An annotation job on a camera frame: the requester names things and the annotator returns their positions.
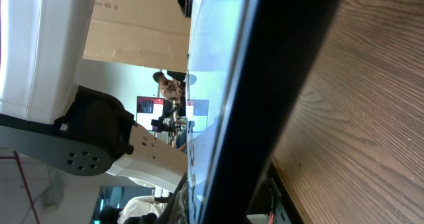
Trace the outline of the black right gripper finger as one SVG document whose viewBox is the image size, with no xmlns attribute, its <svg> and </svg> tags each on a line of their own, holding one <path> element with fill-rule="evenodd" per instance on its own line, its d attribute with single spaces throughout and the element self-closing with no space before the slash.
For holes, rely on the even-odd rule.
<svg viewBox="0 0 424 224">
<path fill-rule="evenodd" d="M 187 173 L 184 173 L 164 212 L 155 224 L 189 224 Z"/>
</svg>

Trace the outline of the blue Galaxy smartphone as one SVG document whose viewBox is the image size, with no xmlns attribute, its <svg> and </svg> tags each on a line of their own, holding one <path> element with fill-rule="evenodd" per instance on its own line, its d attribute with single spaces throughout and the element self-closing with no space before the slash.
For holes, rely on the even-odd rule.
<svg viewBox="0 0 424 224">
<path fill-rule="evenodd" d="M 273 150 L 340 0 L 193 0 L 186 98 L 190 223 L 273 214 Z"/>
</svg>

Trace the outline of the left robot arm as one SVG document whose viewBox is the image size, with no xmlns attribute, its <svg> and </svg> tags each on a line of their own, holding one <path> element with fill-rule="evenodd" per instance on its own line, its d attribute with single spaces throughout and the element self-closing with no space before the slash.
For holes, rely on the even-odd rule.
<svg viewBox="0 0 424 224">
<path fill-rule="evenodd" d="M 79 72 L 95 0 L 1 0 L 1 146 L 76 176 L 174 191 L 187 156 Z"/>
</svg>

